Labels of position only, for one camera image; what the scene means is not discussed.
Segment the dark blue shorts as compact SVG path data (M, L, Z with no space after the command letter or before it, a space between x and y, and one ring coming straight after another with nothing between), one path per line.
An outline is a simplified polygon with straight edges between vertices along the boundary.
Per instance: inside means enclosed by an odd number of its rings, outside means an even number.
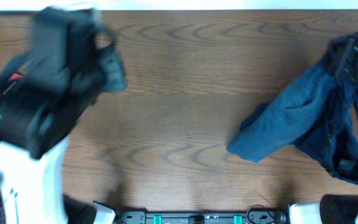
M320 61L241 123L227 150L259 162L294 145L337 179L358 185L358 83L338 80Z

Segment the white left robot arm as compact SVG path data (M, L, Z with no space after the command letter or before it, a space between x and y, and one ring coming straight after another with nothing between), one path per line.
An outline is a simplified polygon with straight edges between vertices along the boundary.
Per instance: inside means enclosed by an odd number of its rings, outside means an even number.
M0 74L0 193L8 223L112 223L116 212L63 194L70 133L103 93L126 89L115 41L96 24L36 26L29 52Z

